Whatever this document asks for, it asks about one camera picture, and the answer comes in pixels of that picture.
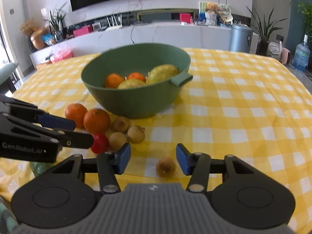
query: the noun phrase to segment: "glass vase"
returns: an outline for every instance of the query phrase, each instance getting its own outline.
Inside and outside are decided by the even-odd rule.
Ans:
[[[55,40],[57,41],[57,43],[60,43],[64,40],[63,39],[63,33],[61,31],[55,31],[54,37],[55,37]]]

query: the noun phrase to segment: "green bowl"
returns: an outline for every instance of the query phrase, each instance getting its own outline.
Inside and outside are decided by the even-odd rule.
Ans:
[[[134,44],[102,53],[85,66],[81,79],[106,110],[118,116],[140,119],[153,116],[174,102],[181,87],[193,78],[188,74],[190,63],[190,56],[180,48],[156,43]],[[132,72],[147,75],[162,64],[172,64],[181,73],[139,88],[117,90],[104,87],[105,78],[111,73],[122,77]]]

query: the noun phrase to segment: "water bottle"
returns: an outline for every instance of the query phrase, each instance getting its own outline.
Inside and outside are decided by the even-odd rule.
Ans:
[[[308,66],[309,63],[310,50],[307,43],[308,36],[305,35],[303,43],[297,45],[294,54],[293,65],[301,71],[305,71],[305,67]]]

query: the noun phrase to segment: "table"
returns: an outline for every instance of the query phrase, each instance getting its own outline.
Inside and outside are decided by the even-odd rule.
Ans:
[[[132,145],[124,175],[127,183],[180,182],[189,177],[177,168],[171,179],[156,175],[157,161],[175,159],[175,146],[223,159],[233,154],[291,190],[296,209],[290,227],[298,233],[312,229],[312,97],[277,60],[227,51],[186,49],[191,56],[186,84],[177,100],[148,119],[132,120],[145,127],[146,140]],[[83,67],[97,54],[46,65],[36,72],[14,97],[37,104],[51,114],[64,116],[67,105],[83,103],[101,108],[80,79]],[[94,157],[90,150],[64,148],[58,161],[71,154]],[[10,200],[18,187],[33,178],[28,162],[0,160],[0,195]],[[86,183],[99,189],[95,174]],[[221,183],[211,175],[209,189]]]

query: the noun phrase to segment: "robotic hand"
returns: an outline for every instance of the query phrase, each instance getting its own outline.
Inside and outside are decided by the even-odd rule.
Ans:
[[[130,159],[129,144],[96,159],[72,155],[16,191],[12,209],[21,224],[15,234],[60,233],[288,233],[294,197],[284,186],[235,156],[211,159],[176,147],[179,165],[191,179],[178,183],[128,184],[121,192],[115,174]],[[98,173],[100,191],[84,183]],[[207,191],[212,173],[223,183]]]
[[[62,147],[88,149],[93,144],[90,134],[73,131],[74,121],[4,95],[0,95],[0,124],[2,158],[53,163]]]

